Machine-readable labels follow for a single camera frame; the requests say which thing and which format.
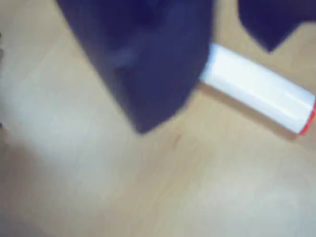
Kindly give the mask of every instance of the lint roller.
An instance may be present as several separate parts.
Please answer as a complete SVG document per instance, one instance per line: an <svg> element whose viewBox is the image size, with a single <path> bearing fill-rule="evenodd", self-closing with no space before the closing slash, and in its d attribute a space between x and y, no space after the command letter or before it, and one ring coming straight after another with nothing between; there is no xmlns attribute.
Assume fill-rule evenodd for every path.
<svg viewBox="0 0 316 237"><path fill-rule="evenodd" d="M309 91L217 44L201 80L296 134L304 134L315 116Z"/></svg>

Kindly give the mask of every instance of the light wood surface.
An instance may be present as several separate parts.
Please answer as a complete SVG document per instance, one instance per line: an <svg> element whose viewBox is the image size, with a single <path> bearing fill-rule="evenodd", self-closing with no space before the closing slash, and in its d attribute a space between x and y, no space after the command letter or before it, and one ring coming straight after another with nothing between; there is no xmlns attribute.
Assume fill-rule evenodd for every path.
<svg viewBox="0 0 316 237"><path fill-rule="evenodd" d="M236 0L218 1L216 19L215 41L316 93L316 25L268 55ZM53 1L1 0L0 31L3 236L316 235L316 124L293 137L202 86L139 136Z"/></svg>

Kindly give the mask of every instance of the white cylinder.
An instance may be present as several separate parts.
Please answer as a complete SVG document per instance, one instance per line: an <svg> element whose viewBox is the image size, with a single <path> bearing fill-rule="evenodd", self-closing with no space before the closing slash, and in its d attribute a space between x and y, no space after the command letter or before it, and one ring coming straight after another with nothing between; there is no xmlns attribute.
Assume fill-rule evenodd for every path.
<svg viewBox="0 0 316 237"><path fill-rule="evenodd" d="M304 133L315 116L313 94L217 44L201 79L296 134Z"/></svg>

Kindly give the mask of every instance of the wood grain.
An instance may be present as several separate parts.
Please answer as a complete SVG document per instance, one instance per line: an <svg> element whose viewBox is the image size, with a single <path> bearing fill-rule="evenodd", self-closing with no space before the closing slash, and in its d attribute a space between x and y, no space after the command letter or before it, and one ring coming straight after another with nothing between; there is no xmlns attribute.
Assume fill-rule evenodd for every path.
<svg viewBox="0 0 316 237"><path fill-rule="evenodd" d="M269 55L240 25L235 0L217 7L217 42L316 93L316 25L303 25ZM9 146L0 214L11 230L315 236L315 125L293 137L202 86L171 121L139 136L54 2L0 1L0 31L0 119Z"/></svg>

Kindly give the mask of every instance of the red cap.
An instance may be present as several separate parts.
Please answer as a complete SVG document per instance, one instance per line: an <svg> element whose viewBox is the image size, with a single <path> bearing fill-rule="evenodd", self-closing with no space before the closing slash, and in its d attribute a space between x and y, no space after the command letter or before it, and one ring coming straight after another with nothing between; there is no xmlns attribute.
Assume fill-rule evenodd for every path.
<svg viewBox="0 0 316 237"><path fill-rule="evenodd" d="M314 103L314 107L313 107L313 110L311 112L311 115L309 117L309 119L307 120L307 123L305 125L305 127L303 128L303 130L301 131L300 135L304 135L307 130L309 129L309 127L311 126L314 118L315 118L315 115L316 115L316 102Z"/></svg>

